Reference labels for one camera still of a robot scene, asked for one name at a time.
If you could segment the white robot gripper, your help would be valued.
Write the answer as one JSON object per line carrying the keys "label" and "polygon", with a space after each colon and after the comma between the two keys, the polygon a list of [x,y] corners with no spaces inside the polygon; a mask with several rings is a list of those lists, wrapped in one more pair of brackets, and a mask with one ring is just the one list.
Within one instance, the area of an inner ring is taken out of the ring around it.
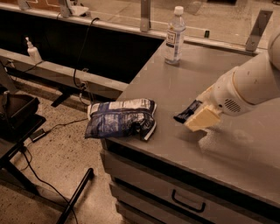
{"label": "white robot gripper", "polygon": [[206,105],[196,110],[184,123],[189,130],[203,130],[215,125],[221,120],[221,111],[228,116],[240,116],[256,108],[238,93],[234,84],[236,71],[237,66],[224,73],[212,86],[196,97],[199,102],[211,99],[217,108],[213,105]]}

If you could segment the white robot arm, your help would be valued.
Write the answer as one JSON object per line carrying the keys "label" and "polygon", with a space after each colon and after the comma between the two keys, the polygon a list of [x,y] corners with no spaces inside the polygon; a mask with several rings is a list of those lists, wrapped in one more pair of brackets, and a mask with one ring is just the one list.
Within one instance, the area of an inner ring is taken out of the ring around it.
{"label": "white robot arm", "polygon": [[187,108],[183,124],[192,131],[214,126],[222,115],[240,116],[280,97],[280,28],[268,49],[224,73]]}

